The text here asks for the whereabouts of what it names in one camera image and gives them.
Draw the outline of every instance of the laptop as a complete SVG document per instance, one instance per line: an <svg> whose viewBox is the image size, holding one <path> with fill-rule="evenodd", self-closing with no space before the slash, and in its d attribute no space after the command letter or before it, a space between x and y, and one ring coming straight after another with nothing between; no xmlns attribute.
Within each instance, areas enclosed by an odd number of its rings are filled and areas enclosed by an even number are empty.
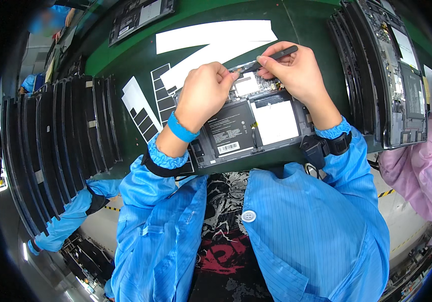
<svg viewBox="0 0 432 302"><path fill-rule="evenodd" d="M229 69L239 72L252 61ZM180 91L174 95L177 106ZM307 108L280 80L256 72L240 75L221 110L189 145L199 169L300 143L315 132Z"/></svg>

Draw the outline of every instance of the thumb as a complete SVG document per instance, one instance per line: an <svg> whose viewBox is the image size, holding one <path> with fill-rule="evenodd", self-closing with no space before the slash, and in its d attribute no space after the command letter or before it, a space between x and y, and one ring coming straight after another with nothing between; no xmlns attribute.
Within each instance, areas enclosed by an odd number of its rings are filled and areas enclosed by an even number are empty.
<svg viewBox="0 0 432 302"><path fill-rule="evenodd" d="M219 82L219 86L224 90L225 93L228 93L233 85L233 82L240 76L237 72L231 72L227 74L221 82Z"/></svg>
<svg viewBox="0 0 432 302"><path fill-rule="evenodd" d="M261 66L263 66L266 70L271 72L277 78L285 74L285 66L281 65L270 57L258 56L256 57L256 60L259 64L261 64Z"/></svg>

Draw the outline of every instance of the graphic t-shirt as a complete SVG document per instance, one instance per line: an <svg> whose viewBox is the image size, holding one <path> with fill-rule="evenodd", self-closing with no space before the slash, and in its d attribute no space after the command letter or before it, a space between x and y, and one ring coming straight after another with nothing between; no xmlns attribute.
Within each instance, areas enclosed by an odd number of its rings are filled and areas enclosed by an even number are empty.
<svg viewBox="0 0 432 302"><path fill-rule="evenodd" d="M249 172L213 174L189 301L273 301L241 221Z"/></svg>

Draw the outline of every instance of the fingernail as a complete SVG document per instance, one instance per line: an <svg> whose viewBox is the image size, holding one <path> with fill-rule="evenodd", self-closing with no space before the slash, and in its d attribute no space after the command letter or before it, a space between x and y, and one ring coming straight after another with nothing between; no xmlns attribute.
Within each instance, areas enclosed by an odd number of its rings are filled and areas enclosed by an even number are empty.
<svg viewBox="0 0 432 302"><path fill-rule="evenodd" d="M266 57L257 56L256 61L258 61L258 63L261 64L261 66L265 66L267 59Z"/></svg>

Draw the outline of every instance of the barcode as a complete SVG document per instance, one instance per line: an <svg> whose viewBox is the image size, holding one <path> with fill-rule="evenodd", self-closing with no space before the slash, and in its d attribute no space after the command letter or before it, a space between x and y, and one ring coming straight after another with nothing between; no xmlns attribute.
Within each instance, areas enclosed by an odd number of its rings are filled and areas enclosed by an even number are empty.
<svg viewBox="0 0 432 302"><path fill-rule="evenodd" d="M424 114L424 97L422 96L422 92L419 91L419 102L421 104L421 114Z"/></svg>
<svg viewBox="0 0 432 302"><path fill-rule="evenodd" d="M123 29L121 29L121 30L119 31L119 35L125 33L126 31L128 31L128 26L126 26L126 27L124 27Z"/></svg>
<svg viewBox="0 0 432 302"><path fill-rule="evenodd" d="M233 142L229 144L225 144L224 146L218 147L219 154L223 154L226 152L230 152L232 150L238 150L240 148L239 142Z"/></svg>

